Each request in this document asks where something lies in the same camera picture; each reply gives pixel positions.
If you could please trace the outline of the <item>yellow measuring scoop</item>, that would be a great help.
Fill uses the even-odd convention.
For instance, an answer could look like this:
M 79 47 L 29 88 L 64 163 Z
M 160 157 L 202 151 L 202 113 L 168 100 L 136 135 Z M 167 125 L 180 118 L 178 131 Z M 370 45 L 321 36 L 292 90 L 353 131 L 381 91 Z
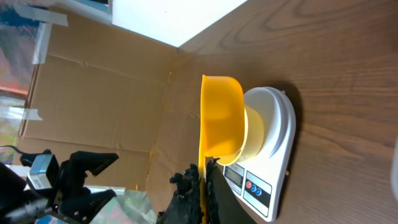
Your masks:
M 244 98 L 239 82 L 226 76 L 202 76 L 200 94 L 200 143 L 198 173 L 203 223 L 208 222 L 206 207 L 206 158 L 236 160 L 244 142 Z

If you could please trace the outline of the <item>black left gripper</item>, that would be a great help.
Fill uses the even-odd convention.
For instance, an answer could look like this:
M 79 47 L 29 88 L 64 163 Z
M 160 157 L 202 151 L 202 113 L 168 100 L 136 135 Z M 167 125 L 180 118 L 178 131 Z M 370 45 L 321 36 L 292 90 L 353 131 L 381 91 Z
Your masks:
M 92 194 L 85 187 L 86 172 L 97 176 L 118 159 L 116 153 L 78 151 L 62 162 L 52 192 L 52 214 L 67 223 L 90 223 L 117 195 L 113 190 Z

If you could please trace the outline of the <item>yellow plastic bowl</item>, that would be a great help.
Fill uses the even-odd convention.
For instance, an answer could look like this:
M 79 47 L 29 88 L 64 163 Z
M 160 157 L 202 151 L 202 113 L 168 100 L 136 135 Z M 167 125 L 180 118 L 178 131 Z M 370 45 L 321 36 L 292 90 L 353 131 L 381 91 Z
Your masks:
M 259 113 L 246 105 L 244 107 L 244 141 L 241 148 L 232 155 L 221 156 L 217 160 L 222 166 L 244 162 L 255 157 L 262 148 L 264 142 L 264 123 Z

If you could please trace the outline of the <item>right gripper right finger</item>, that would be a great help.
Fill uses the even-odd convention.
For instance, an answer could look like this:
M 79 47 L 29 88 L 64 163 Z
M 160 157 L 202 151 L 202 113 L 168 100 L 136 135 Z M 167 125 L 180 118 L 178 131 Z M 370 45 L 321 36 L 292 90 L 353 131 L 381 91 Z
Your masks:
M 219 158 L 206 164 L 206 217 L 211 224 L 256 224 L 243 209 L 216 165 Z

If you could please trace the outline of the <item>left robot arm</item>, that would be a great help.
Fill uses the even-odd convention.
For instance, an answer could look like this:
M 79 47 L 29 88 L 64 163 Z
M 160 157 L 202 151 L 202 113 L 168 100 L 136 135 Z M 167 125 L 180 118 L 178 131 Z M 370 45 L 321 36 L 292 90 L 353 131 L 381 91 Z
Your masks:
M 51 215 L 67 223 L 90 223 L 116 197 L 113 190 L 93 193 L 88 173 L 97 176 L 118 160 L 116 153 L 77 151 L 59 163 L 50 150 L 23 153 L 26 179 L 1 165 L 1 223 L 33 223 Z

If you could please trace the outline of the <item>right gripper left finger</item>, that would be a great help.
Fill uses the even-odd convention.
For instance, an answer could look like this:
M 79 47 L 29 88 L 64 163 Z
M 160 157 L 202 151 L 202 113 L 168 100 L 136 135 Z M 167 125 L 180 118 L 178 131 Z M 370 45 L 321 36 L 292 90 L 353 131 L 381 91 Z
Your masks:
M 200 224 L 204 213 L 200 205 L 200 182 L 198 167 L 190 164 L 184 173 L 175 173 L 170 183 L 175 184 L 172 199 L 166 210 L 159 212 L 156 224 Z

